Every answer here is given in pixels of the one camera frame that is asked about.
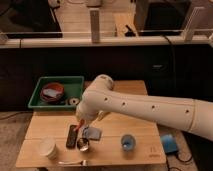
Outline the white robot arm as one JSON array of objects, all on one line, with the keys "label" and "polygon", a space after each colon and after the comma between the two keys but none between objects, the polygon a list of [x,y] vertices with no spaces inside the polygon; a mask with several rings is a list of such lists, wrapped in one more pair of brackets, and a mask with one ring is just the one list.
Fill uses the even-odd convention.
[{"label": "white robot arm", "polygon": [[100,111],[116,112],[179,129],[213,141],[213,102],[134,95],[113,90],[113,79],[98,75],[82,94],[76,117],[93,122]]}]

